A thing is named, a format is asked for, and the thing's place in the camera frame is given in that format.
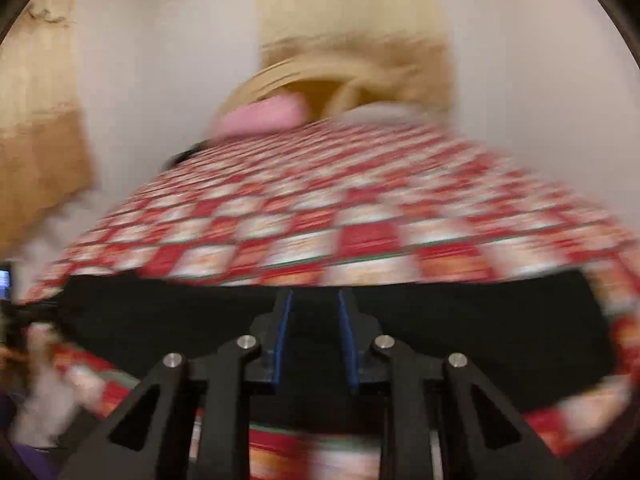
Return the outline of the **purple sleeved forearm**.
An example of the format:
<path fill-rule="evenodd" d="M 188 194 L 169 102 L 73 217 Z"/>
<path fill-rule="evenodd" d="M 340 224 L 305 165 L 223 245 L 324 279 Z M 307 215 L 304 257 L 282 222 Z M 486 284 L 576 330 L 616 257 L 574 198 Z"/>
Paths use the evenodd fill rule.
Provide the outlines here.
<path fill-rule="evenodd" d="M 9 437 L 17 406 L 5 392 L 1 393 L 1 480 L 55 480 L 58 471 L 45 452 L 29 445 L 14 444 Z"/>

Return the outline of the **person's left hand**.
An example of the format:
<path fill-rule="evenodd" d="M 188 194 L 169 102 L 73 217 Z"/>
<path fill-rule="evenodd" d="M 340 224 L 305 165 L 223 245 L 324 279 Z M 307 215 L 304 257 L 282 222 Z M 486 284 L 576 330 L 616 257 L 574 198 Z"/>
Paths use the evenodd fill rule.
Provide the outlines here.
<path fill-rule="evenodd" d="M 50 324 L 29 326 L 29 393 L 10 431 L 13 442 L 54 448 L 83 408 L 92 413 L 101 404 L 106 382 L 96 373 L 83 365 L 72 365 L 66 372 L 55 368 L 53 350 L 60 341 Z"/>

